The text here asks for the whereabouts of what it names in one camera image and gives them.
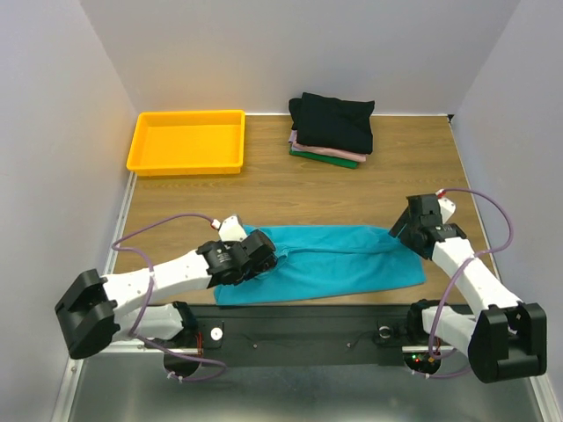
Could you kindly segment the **teal t shirt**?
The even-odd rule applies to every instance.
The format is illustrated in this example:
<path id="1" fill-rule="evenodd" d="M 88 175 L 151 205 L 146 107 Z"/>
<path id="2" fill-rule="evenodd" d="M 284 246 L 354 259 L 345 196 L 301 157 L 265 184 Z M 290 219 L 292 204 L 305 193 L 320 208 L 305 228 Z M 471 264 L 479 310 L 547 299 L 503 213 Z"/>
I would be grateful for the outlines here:
<path id="1" fill-rule="evenodd" d="M 215 289 L 220 306 L 293 302 L 420 285 L 420 257 L 388 230 L 368 225 L 262 226 L 276 265 L 237 286 Z"/>

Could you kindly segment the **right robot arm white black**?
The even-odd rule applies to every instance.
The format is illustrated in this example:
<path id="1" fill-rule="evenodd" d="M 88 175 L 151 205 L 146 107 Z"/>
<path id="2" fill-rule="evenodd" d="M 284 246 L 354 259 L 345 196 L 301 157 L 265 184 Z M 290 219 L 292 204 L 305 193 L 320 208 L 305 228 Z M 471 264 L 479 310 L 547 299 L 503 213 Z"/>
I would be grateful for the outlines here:
<path id="1" fill-rule="evenodd" d="M 437 265 L 449 276 L 470 314 L 456 312 L 442 297 L 411 305 L 405 333 L 427 351 L 406 359 L 412 371 L 434 377 L 446 344 L 462 353 L 483 383 L 543 375 L 547 369 L 547 316 L 537 303 L 526 303 L 509 291 L 483 263 L 483 251 L 449 221 L 455 204 L 447 190 L 412 195 L 390 229 L 406 248 Z"/>

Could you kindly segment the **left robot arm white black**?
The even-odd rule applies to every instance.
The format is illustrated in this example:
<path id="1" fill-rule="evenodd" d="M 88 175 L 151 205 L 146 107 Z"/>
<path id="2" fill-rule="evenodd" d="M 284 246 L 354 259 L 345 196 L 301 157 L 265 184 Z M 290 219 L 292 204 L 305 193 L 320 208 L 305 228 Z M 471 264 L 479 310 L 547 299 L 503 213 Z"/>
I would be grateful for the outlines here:
<path id="1" fill-rule="evenodd" d="M 275 267 L 275 247 L 256 229 L 240 241 L 210 241 L 186 255 L 131 273 L 80 273 L 55 313 L 74 360 L 89 358 L 133 332 L 152 303 L 187 291 L 236 286 Z"/>

